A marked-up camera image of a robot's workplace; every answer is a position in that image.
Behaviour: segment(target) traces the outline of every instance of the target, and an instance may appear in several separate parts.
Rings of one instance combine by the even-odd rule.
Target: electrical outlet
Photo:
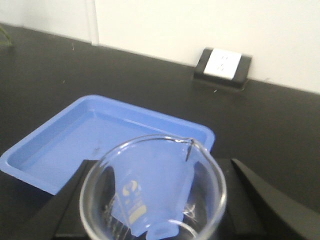
[[[227,80],[235,77],[242,54],[214,48],[203,73]]]

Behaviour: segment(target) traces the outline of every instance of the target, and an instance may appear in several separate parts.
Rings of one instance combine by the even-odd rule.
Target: white wall
[[[0,21],[91,41],[85,0],[0,0]]]
[[[192,66],[242,52],[250,78],[320,93],[319,0],[0,0],[0,22]]]

